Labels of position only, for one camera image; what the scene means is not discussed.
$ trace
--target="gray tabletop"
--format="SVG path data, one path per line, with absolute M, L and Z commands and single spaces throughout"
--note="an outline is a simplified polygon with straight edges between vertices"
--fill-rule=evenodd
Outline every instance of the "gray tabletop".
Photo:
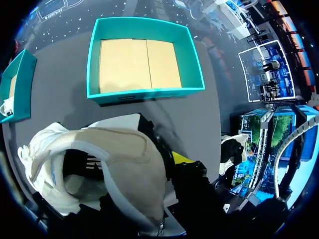
M 201 160 L 210 181 L 215 180 L 221 128 L 228 132 L 230 116 L 259 106 L 248 102 L 238 57 L 239 52 L 251 48 L 247 40 L 230 37 L 217 19 L 194 19 L 189 10 L 176 6 L 173 0 L 64 2 L 73 7 L 64 7 L 62 12 L 42 20 L 35 14 L 16 36 L 21 46 L 38 58 L 31 92 L 31 118 L 3 125 L 8 157 L 20 184 L 29 187 L 16 150 L 28 145 L 39 130 L 55 121 L 78 129 L 97 120 L 136 112 L 154 122 L 156 131 L 173 150 Z M 187 26 L 196 41 L 206 90 L 186 98 L 103 108 L 86 99 L 89 40 L 96 18 L 108 16 L 150 17 Z
M 86 66 L 91 32 L 76 35 L 37 51 L 31 92 L 31 118 L 4 124 L 8 156 L 25 178 L 17 148 L 52 122 L 79 129 L 98 120 L 142 113 L 172 149 L 207 168 L 217 179 L 220 161 L 220 115 L 217 89 L 206 47 L 195 42 L 206 90 L 185 98 L 100 107 L 86 98 Z

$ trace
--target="box label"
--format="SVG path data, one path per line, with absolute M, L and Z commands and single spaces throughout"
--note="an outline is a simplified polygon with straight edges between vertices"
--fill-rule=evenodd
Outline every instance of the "box label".
M 119 97 L 120 101 L 125 101 L 125 100 L 132 100 L 134 99 L 135 96 L 125 96 L 125 97 Z

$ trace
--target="white pipe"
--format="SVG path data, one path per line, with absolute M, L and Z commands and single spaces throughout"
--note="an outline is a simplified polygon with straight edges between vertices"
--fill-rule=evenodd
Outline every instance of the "white pipe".
M 279 159 L 287 146 L 294 141 L 296 138 L 298 138 L 300 135 L 305 133 L 307 130 L 311 129 L 312 127 L 319 124 L 319 115 L 315 116 L 314 118 L 308 120 L 303 125 L 301 125 L 299 128 L 297 128 L 292 134 L 290 134 L 284 141 L 284 143 L 281 145 L 281 147 L 278 150 L 278 153 L 276 155 L 275 159 L 275 170 L 274 170 L 274 185 L 275 185 L 275 195 L 276 198 L 279 198 L 279 186 L 278 186 L 278 165 L 279 165 Z
M 258 3 L 258 0 L 255 0 L 255 1 L 253 1 L 252 3 L 243 6 L 243 8 L 244 8 L 244 9 L 248 9 L 248 8 L 250 8 L 251 6 L 256 5 L 257 3 Z

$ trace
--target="gray table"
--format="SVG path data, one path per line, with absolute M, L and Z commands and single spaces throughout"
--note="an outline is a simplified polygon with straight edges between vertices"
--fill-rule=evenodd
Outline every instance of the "gray table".
M 31 118 L 3 125 L 5 146 L 23 190 L 31 190 L 17 148 L 52 122 L 79 129 L 98 120 L 142 113 L 172 149 L 207 168 L 210 181 L 218 177 L 220 114 L 212 65 L 206 47 L 196 42 L 206 90 L 185 98 L 158 99 L 100 107 L 86 98 L 86 66 L 91 32 L 60 40 L 37 51 L 31 92 Z

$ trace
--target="teal box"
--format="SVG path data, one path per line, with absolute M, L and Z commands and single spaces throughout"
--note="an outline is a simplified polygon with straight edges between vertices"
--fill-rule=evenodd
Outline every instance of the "teal box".
M 101 94 L 98 78 L 101 40 L 123 38 L 173 43 L 182 88 L 145 89 Z M 187 96 L 205 90 L 203 74 L 189 29 L 172 22 L 144 17 L 109 17 L 96 20 L 90 42 L 86 78 L 87 98 L 100 105 L 128 100 Z
M 11 80 L 16 75 L 14 88 L 13 114 L 5 117 L 0 114 L 0 122 L 14 122 L 31 117 L 31 88 L 37 59 L 23 50 L 3 72 L 0 84 L 0 105 L 9 98 Z

